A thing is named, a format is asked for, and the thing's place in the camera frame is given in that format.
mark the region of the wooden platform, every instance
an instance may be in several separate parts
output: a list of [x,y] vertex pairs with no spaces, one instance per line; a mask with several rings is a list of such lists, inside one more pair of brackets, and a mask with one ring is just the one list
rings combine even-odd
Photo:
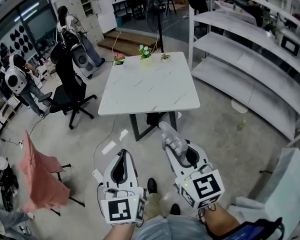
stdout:
[[148,46],[153,49],[157,41],[156,38],[140,34],[128,32],[122,32],[120,35],[119,34],[119,31],[112,31],[105,34],[105,39],[99,42],[98,46],[108,50],[112,50],[112,47],[115,44],[115,46],[113,47],[114,52],[121,53],[125,56],[136,56],[140,55],[140,45]]

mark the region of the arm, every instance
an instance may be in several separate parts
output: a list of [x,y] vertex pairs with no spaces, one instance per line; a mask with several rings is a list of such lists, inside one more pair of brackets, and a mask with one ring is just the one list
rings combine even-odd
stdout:
[[30,63],[27,62],[24,66],[27,70],[30,70],[34,76],[37,77],[39,75],[38,71]]
[[131,240],[134,230],[134,225],[115,225],[103,240]]
[[239,227],[240,223],[235,217],[215,203],[215,211],[205,209],[204,219],[208,229],[217,237]]

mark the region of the potted flower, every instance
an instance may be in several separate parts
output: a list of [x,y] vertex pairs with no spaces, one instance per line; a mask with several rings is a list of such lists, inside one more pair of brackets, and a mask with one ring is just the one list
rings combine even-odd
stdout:
[[113,61],[115,66],[122,65],[125,62],[125,56],[121,53],[116,53]]
[[162,54],[162,56],[161,56],[161,62],[163,62],[163,63],[168,63],[169,61],[170,61],[170,55],[168,55],[168,54]]
[[141,54],[141,64],[145,67],[150,66],[152,64],[152,49],[148,46],[143,46],[142,44],[139,47],[139,51]]

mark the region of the white robot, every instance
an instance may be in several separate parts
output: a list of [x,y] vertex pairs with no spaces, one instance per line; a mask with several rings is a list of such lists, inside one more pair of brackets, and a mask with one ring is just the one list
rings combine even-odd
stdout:
[[130,153],[122,149],[102,175],[93,176],[104,185],[101,206],[108,224],[141,224],[146,204],[146,189],[138,186],[137,171]]
[[194,209],[217,202],[225,192],[218,170],[209,163],[205,151],[183,139],[168,123],[160,122],[162,148],[176,175],[175,187]]

